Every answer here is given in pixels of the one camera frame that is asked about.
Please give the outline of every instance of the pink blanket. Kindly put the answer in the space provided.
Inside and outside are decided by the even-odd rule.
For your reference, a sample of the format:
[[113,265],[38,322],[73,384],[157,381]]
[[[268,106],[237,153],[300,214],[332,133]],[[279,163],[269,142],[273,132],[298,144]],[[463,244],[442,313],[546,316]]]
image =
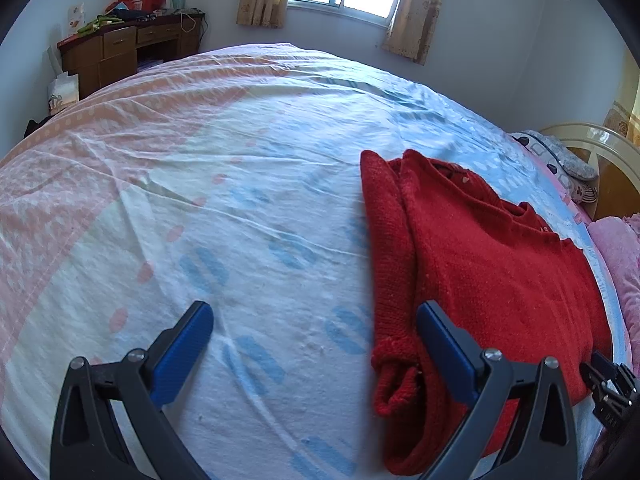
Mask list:
[[631,341],[634,373],[640,372],[640,243],[633,229],[616,217],[587,227],[600,250],[616,287]]

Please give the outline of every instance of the knit fabric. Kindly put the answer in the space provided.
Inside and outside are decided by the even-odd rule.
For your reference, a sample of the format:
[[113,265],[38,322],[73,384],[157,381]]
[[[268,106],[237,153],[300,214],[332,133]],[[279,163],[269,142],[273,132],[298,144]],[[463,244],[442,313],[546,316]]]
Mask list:
[[[604,305],[581,250],[527,203],[496,195],[477,174],[407,150],[389,163],[360,160],[374,276],[376,413],[386,418],[384,462],[414,475],[433,463],[465,407],[446,386],[415,329],[416,308],[436,300],[482,348],[513,361],[560,361],[573,404],[588,391],[578,366],[611,356]],[[509,402],[486,453],[502,445]]]

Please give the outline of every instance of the window frame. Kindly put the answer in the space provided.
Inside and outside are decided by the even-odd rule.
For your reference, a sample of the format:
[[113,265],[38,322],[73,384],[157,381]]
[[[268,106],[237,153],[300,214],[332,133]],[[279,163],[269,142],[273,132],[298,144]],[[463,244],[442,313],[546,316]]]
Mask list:
[[366,12],[359,9],[351,9],[351,7],[344,6],[344,0],[340,0],[339,4],[334,4],[335,0],[329,0],[329,3],[316,2],[315,0],[289,0],[289,6],[299,9],[316,10],[317,12],[323,12],[325,14],[333,14],[334,16],[343,16],[352,20],[359,20],[361,22],[367,22],[379,27],[388,28],[391,24],[396,9],[398,8],[398,2],[400,0],[393,0],[391,9],[386,18],[371,12]]

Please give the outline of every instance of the bedding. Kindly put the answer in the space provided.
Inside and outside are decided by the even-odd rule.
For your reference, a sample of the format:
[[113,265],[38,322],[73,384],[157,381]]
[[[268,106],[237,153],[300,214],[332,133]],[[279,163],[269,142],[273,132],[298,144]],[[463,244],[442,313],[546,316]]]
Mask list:
[[586,226],[591,223],[591,218],[587,215],[586,211],[577,203],[575,203],[571,198],[571,192],[567,189],[561,182],[561,179],[558,179],[558,173],[553,174],[549,167],[546,165],[546,162],[533,153],[531,150],[522,146],[522,143],[517,141],[514,137],[514,141],[518,143],[519,146],[522,147],[523,153],[527,156],[527,158],[533,162],[533,164],[538,168],[542,175],[546,176],[546,179],[552,184],[553,188],[556,190],[560,199],[566,204],[569,210],[572,212],[574,216],[574,221],[579,224],[583,222]]
[[[392,478],[372,410],[358,162],[365,149],[395,158],[407,148],[531,203],[583,249],[613,357],[630,364],[584,225],[499,128],[356,62],[288,44],[232,47],[104,88],[0,163],[0,422],[26,465],[47,478],[74,356],[119,360],[203,300],[214,334],[165,411],[212,479]],[[600,431],[591,409],[575,408],[580,464]]]
[[[555,139],[553,140],[553,144],[551,142],[547,142],[546,144],[542,142],[541,137],[544,137],[542,134],[538,132],[534,132],[533,130],[526,130],[522,133],[514,133],[511,136],[517,140],[520,144],[522,144],[528,152],[530,152],[533,156],[539,158],[542,164],[549,170],[549,172],[555,176],[560,185],[564,188],[565,193],[569,194],[571,200],[574,203],[594,203],[598,199],[598,192],[594,186],[588,184],[583,180],[579,180],[574,177],[574,174],[577,171],[586,171],[584,168],[589,168],[593,173],[590,174],[597,175],[597,172],[594,168],[589,166],[587,163],[581,161],[577,156],[575,156],[568,149],[564,149],[567,153],[569,153],[572,158],[562,159],[562,165],[559,164],[559,157],[554,152],[551,151],[550,146],[557,146],[557,143],[560,142],[553,136],[548,136],[547,139]],[[564,167],[571,167],[573,170],[573,174],[569,174],[568,171],[565,170]]]
[[611,273],[629,332],[633,367],[640,376],[640,242],[622,219],[608,216],[587,227]]

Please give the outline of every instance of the screw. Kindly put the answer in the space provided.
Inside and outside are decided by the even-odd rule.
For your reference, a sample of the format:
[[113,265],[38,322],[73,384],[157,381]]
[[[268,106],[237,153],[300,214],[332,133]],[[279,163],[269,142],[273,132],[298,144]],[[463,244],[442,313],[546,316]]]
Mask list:
[[489,361],[498,362],[502,359],[502,352],[500,352],[497,348],[488,348],[484,351],[484,357],[489,359]]
[[84,366],[84,357],[74,357],[71,359],[69,366],[73,368],[73,370],[78,370]]
[[145,351],[142,348],[136,348],[127,354],[127,359],[132,363],[137,363],[145,358]]
[[545,357],[545,365],[555,370],[560,366],[560,363],[558,362],[558,359],[556,359],[555,357],[549,356],[549,357]]

